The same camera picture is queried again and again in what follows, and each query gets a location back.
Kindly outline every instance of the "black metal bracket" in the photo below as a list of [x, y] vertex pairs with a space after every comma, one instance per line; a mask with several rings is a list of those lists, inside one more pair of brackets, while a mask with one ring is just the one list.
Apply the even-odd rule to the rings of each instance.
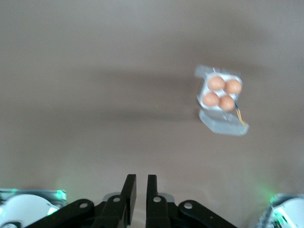
[[129, 174], [120, 195], [94, 207], [80, 199], [26, 228], [126, 228], [131, 224], [136, 200], [136, 175]]
[[157, 176], [148, 176], [146, 228], [236, 228], [193, 200], [176, 206], [157, 192]]

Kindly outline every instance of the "brown egg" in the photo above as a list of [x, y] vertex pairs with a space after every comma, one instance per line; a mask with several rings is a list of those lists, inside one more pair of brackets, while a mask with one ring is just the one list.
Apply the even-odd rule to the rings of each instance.
[[217, 96], [215, 93], [207, 93], [203, 97], [203, 104], [206, 106], [216, 106], [219, 103], [219, 96]]
[[231, 79], [226, 82], [225, 91], [229, 94], [239, 94], [242, 90], [242, 84], [236, 79]]
[[231, 96], [229, 95], [225, 95], [225, 96], [222, 96], [219, 100], [219, 107], [221, 109], [223, 109], [224, 111], [231, 111], [235, 108], [235, 103], [234, 103], [234, 100]]
[[208, 88], [211, 90], [221, 90], [225, 86], [225, 81], [220, 76], [213, 76], [208, 81]]

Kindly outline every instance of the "beige floor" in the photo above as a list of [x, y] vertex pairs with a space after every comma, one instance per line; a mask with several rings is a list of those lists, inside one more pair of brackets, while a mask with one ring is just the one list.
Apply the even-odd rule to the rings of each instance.
[[[244, 228], [303, 193], [303, 1], [1, 1], [0, 187], [95, 203], [148, 174]], [[200, 120], [197, 64], [242, 73], [246, 136]]]

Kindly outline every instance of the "screw hole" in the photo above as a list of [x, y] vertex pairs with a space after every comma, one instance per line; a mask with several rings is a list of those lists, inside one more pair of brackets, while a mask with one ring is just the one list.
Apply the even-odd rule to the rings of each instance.
[[117, 203], [117, 202], [119, 202], [119, 201], [120, 201], [120, 198], [119, 198], [119, 197], [116, 197], [116, 198], [113, 199], [113, 202], [114, 202], [114, 203]]
[[185, 203], [184, 207], [185, 207], [185, 209], [192, 209], [193, 206], [190, 203]]
[[87, 206], [89, 206], [87, 203], [82, 203], [79, 205], [79, 208], [86, 208]]
[[159, 203], [159, 202], [161, 202], [161, 198], [160, 197], [158, 197], [158, 196], [156, 196], [156, 197], [154, 197], [153, 198], [153, 201], [155, 202], [155, 203]]

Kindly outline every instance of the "egg carton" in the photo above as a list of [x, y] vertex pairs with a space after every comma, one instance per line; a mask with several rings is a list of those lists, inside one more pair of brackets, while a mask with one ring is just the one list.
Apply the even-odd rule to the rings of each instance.
[[247, 123], [242, 124], [239, 118], [232, 113], [224, 111], [218, 105], [207, 106], [202, 101], [204, 95], [213, 92], [218, 97], [229, 95], [232, 97], [234, 102], [236, 102], [239, 94], [229, 94], [226, 93], [224, 89], [218, 91], [211, 90], [208, 88], [208, 81], [214, 76], [220, 76], [225, 82], [235, 79], [243, 85], [242, 80], [238, 75], [239, 73], [237, 72], [212, 68], [204, 65], [197, 66], [195, 70], [195, 76], [204, 79], [197, 95], [198, 103], [203, 108], [199, 112], [199, 117], [201, 121], [214, 133], [242, 136], [245, 135], [249, 129], [249, 125]]
[[239, 94], [229, 94], [227, 92], [225, 92], [224, 89], [221, 90], [211, 90], [208, 88], [208, 82], [209, 80], [214, 77], [214, 76], [220, 76], [225, 82], [231, 80], [231, 79], [235, 79], [237, 80], [241, 85], [243, 85], [242, 80], [240, 79], [240, 77], [236, 76], [236, 75], [231, 75], [228, 72], [225, 73], [220, 73], [220, 70], [216, 70], [215, 68], [212, 68], [212, 72], [210, 72], [210, 70], [206, 71], [205, 67], [198, 67], [196, 69], [195, 72], [195, 76], [196, 77], [202, 77], [204, 78], [204, 83], [202, 84], [201, 88], [200, 88], [200, 92], [197, 96], [198, 102], [200, 104], [200, 106], [202, 106], [204, 109], [206, 110], [219, 110], [222, 111], [222, 109], [216, 105], [216, 106], [207, 106], [203, 103], [203, 97], [210, 93], [213, 92], [215, 93], [218, 97], [222, 97], [225, 95], [229, 95], [232, 97], [232, 99], [236, 102], [238, 100]]

